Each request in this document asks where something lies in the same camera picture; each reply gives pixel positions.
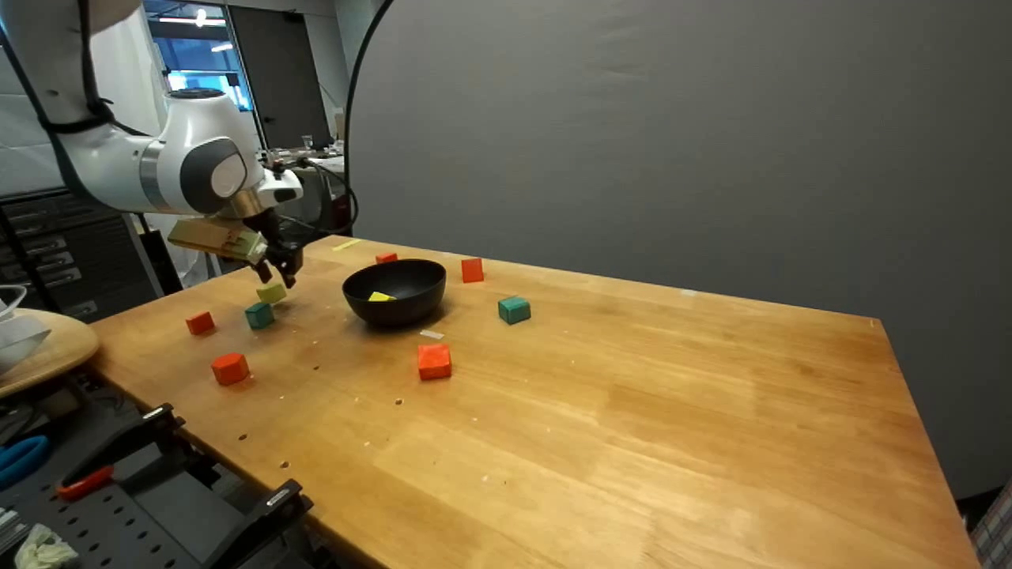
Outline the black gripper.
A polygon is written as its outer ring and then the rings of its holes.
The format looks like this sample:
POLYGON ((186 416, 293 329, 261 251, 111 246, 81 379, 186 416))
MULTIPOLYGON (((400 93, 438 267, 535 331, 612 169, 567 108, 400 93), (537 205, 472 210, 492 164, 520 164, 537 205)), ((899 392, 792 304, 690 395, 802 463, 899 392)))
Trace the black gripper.
MULTIPOLYGON (((302 241, 283 227, 283 221, 265 210, 248 221, 252 230, 265 238, 265 259, 281 273, 281 286, 293 287, 298 273, 302 268, 302 241)), ((258 286, 273 283, 267 264, 248 264, 258 286)))

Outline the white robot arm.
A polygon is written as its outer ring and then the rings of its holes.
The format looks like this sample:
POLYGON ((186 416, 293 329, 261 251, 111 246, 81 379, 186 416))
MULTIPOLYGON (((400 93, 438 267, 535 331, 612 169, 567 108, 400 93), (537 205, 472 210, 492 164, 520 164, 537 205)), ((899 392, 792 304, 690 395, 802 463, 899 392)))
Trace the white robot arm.
POLYGON ((143 0, 0 0, 3 55, 50 139, 68 189, 119 212, 177 214, 171 241, 298 283, 302 246, 281 230, 277 204, 302 194, 291 169, 261 161, 228 95, 161 86, 158 127, 140 129, 100 95, 93 38, 143 0))

